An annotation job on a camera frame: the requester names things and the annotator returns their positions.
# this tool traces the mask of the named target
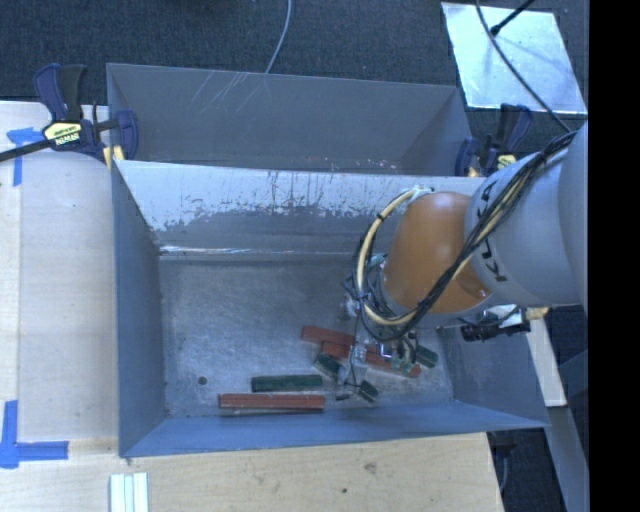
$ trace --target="white cable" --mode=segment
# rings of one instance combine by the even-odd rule
[[[287,0],[287,19],[284,22],[284,28],[282,29],[282,34],[280,35],[280,41],[278,41],[278,46],[276,46],[276,50],[273,52],[273,56],[271,57],[271,61],[267,66],[267,70],[265,73],[270,73],[271,68],[273,67],[273,63],[276,61],[278,54],[280,53],[280,48],[282,48],[282,43],[284,42],[284,37],[287,35],[287,30],[289,30],[289,21],[291,20],[291,10],[293,9],[293,0]]]

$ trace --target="wooden block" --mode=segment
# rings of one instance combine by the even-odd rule
[[[330,341],[325,341],[322,344],[322,352],[336,359],[347,359],[349,357],[349,350],[349,347],[338,343],[331,343]]]
[[[332,379],[338,378],[338,372],[340,371],[340,363],[333,357],[324,352],[320,352],[315,362],[313,363],[318,370],[324,373],[327,377]]]
[[[356,339],[351,334],[332,331],[331,329],[323,329],[322,327],[316,327],[315,325],[305,325],[302,328],[302,334],[300,337],[304,341],[313,341],[315,343],[330,342],[337,345],[344,345],[346,347],[350,347],[356,342]]]
[[[251,391],[305,391],[322,387],[320,375],[274,375],[251,379]]]
[[[339,344],[333,343],[330,341],[325,341],[322,344],[322,352],[327,356],[333,357],[335,359],[348,359],[349,358],[349,347]],[[391,361],[389,359],[384,359],[378,353],[376,347],[367,348],[367,353],[365,356],[365,361],[371,366],[378,368],[380,370],[386,370],[396,375],[403,375],[409,377],[410,379],[415,379],[421,373],[421,369],[419,365],[415,365],[408,375],[405,375],[402,370],[395,370],[391,365]]]
[[[376,398],[378,398],[378,393],[378,388],[366,380],[363,380],[358,388],[358,395],[367,402],[375,402]]]
[[[218,395],[221,409],[297,409],[322,410],[324,396],[306,394],[253,394],[221,393]]]
[[[418,345],[416,359],[421,365],[424,365],[427,368],[433,368],[438,362],[438,354],[426,347],[423,347],[422,345]]]

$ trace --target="cable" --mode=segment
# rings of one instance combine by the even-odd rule
[[[276,50],[273,52],[271,61],[269,61],[269,65],[267,66],[267,70],[265,71],[265,73],[267,74],[271,72],[273,63],[276,61],[276,58],[280,53],[280,48],[282,48],[282,43],[284,42],[284,38],[287,35],[287,31],[289,30],[289,21],[291,20],[292,9],[293,9],[293,0],[287,0],[287,19],[284,22],[284,27],[282,28],[282,34],[280,35],[280,41],[278,41],[278,46],[276,46]]]
[[[558,115],[551,109],[551,107],[549,107],[549,105],[547,105],[544,102],[544,100],[540,96],[538,96],[538,94],[525,81],[525,79],[522,77],[522,75],[520,73],[518,73],[518,70],[513,66],[513,64],[511,64],[511,61],[509,61],[507,56],[504,54],[504,52],[502,51],[502,48],[500,48],[500,46],[498,46],[498,43],[496,42],[495,38],[493,37],[493,34],[491,33],[491,29],[489,28],[489,25],[487,24],[487,20],[485,19],[484,14],[482,14],[482,9],[480,8],[480,0],[475,0],[475,4],[476,4],[476,11],[478,12],[478,17],[480,18],[480,23],[482,24],[482,27],[484,28],[484,31],[487,33],[487,37],[491,41],[491,44],[493,44],[493,47],[496,49],[496,51],[498,52],[498,54],[500,55],[500,57],[502,58],[504,63],[511,70],[511,72],[518,79],[518,81],[522,84],[522,86],[527,91],[529,91],[529,94],[531,94],[531,96],[533,96],[533,98],[540,104],[540,106],[547,111],[547,113],[553,118],[553,120],[556,123],[558,123],[565,132],[570,133],[571,132],[571,128],[569,128],[564,123],[564,121],[562,121],[562,119],[560,119],[558,117]]]

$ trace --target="black cable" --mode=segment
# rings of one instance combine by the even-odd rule
[[[493,27],[491,27],[491,35],[496,37],[500,31],[506,27],[513,19],[520,15],[522,11],[524,11],[527,7],[529,7],[536,0],[527,0],[520,7],[518,7],[515,11],[513,11],[509,16],[503,19],[500,23],[496,23]]]
[[[565,132],[567,133],[571,132],[571,128],[569,128],[564,123],[564,121],[562,121],[562,119],[560,119],[558,115],[551,109],[551,107],[549,107],[549,105],[547,105],[544,102],[544,100],[540,96],[538,96],[538,94],[531,88],[531,86],[526,82],[526,80],[522,77],[522,75],[518,72],[518,70],[513,66],[513,64],[511,64],[511,61],[504,54],[504,52],[502,51],[502,48],[498,46],[498,43],[496,42],[495,38],[493,37],[493,34],[491,33],[491,29],[487,24],[487,20],[485,19],[484,14],[482,14],[482,9],[480,8],[480,0],[475,0],[475,4],[476,4],[476,11],[478,12],[478,17],[480,18],[480,23],[482,24],[485,32],[487,33],[487,37],[489,37],[491,44],[496,49],[496,51],[498,52],[498,54],[500,55],[504,63],[511,70],[511,72],[518,79],[518,81],[522,84],[522,86],[527,91],[529,91],[529,94],[531,94],[531,96],[533,96],[533,98],[540,104],[540,106],[547,111],[547,113],[553,118],[553,120],[556,123],[558,123]]]
[[[289,30],[289,21],[291,20],[292,9],[293,9],[293,0],[287,0],[287,18],[285,19],[284,27],[282,28],[282,34],[280,34],[280,41],[278,41],[278,46],[276,46],[276,49],[273,52],[273,56],[271,57],[271,60],[269,61],[269,65],[267,66],[267,69],[265,71],[265,73],[267,74],[271,72],[273,63],[276,61],[276,58],[280,53],[280,48],[282,48],[282,43],[284,42],[284,38],[287,35],[287,31]]]

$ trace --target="scratch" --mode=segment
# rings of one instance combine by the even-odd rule
[[[252,92],[251,94],[249,94],[249,96],[247,96],[247,97],[245,98],[245,100],[244,100],[244,101],[240,104],[240,106],[236,109],[236,114],[237,114],[238,112],[240,112],[240,111],[244,108],[244,106],[245,106],[247,103],[249,103],[249,100],[251,100],[251,98],[253,98],[253,97],[255,96],[255,94],[256,94],[260,89],[262,89],[263,87],[264,87],[264,82],[262,82],[258,87],[256,87],[256,88],[253,90],[253,92]]]
[[[200,111],[198,112],[199,114],[202,114],[205,110],[208,110],[211,105],[213,105],[216,101],[223,101],[224,98],[226,97],[227,94],[229,94],[229,91],[231,91],[231,89],[233,89],[236,85],[238,85],[239,83],[243,82],[244,79],[246,77],[243,77],[242,74],[237,74],[235,75],[227,85],[225,85],[219,92],[218,94],[216,94],[213,98],[211,98],[211,100],[209,101],[209,103],[207,103],[207,105]]]
[[[196,93],[193,95],[193,98],[191,98],[191,101],[189,102],[189,105],[187,106],[187,112],[189,112],[189,109],[193,105],[193,102],[196,101],[196,98],[198,96],[200,96],[200,93],[204,89],[205,85],[207,85],[209,83],[209,80],[211,80],[211,77],[213,76],[214,73],[215,73],[215,71],[210,71],[209,72],[209,76],[207,76],[207,79],[204,82],[202,82],[202,85],[198,88]]]

